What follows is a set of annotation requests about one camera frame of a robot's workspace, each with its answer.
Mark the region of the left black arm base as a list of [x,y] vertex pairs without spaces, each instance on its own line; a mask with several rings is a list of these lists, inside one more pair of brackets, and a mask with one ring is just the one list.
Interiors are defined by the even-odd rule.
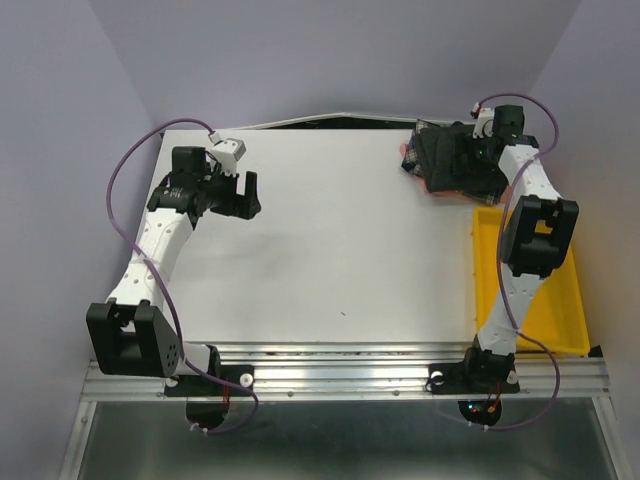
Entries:
[[[255,378],[255,368],[251,364],[228,365],[223,364],[219,377],[229,383],[252,389]],[[231,398],[249,397],[250,394],[237,388],[229,388],[219,383],[203,378],[201,375],[179,375],[173,386],[166,384],[164,395],[169,398],[211,397]]]

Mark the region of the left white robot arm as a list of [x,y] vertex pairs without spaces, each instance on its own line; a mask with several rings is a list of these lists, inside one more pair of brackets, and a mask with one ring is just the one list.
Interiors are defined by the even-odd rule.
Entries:
[[91,304],[86,314],[102,373],[176,373],[184,347],[177,309],[166,298],[168,284],[205,213],[251,220],[260,212],[256,173],[247,172],[244,190],[237,190],[237,164],[245,152],[244,142],[233,138],[172,149],[171,169],[151,193],[123,276],[107,300]]

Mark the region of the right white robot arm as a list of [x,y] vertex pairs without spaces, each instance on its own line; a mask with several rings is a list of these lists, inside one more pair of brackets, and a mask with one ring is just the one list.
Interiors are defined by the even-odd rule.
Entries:
[[549,180],[542,152],[524,135],[524,110],[516,105],[472,110],[474,141],[493,142],[492,159],[510,193],[501,216],[496,253],[498,293],[460,366],[463,384],[482,390],[514,369],[517,338],[537,291],[564,262],[579,207]]

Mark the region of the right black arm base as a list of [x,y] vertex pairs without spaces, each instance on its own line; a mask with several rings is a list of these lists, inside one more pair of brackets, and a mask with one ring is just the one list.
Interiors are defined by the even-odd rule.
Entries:
[[460,362],[439,362],[428,365],[426,384],[436,395],[472,394],[516,394],[520,392],[518,382],[510,384],[502,374],[472,367]]

